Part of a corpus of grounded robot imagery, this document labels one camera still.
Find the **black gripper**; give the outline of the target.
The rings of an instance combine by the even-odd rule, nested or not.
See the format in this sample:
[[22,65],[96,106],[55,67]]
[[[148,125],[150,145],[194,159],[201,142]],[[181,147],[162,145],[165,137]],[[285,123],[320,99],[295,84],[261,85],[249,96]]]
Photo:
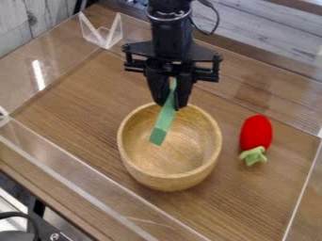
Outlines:
[[193,41],[189,17],[149,21],[152,39],[121,46],[124,70],[145,73],[152,99],[158,106],[164,105],[169,93],[168,76],[177,77],[174,107],[180,109],[186,106],[193,82],[218,81],[222,57]]

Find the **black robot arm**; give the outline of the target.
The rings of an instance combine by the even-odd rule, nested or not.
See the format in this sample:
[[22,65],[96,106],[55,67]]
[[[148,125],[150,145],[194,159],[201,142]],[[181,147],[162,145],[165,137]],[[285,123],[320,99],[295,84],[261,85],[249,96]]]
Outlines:
[[192,38],[192,28],[210,35],[220,22],[210,2],[197,0],[213,10],[216,23],[209,32],[201,31],[192,20],[193,0],[148,0],[145,15],[150,23],[152,39],[125,43],[124,70],[141,72],[153,102],[164,105],[169,93],[169,78],[176,79],[174,109],[184,108],[197,81],[218,82],[221,55],[201,47]]

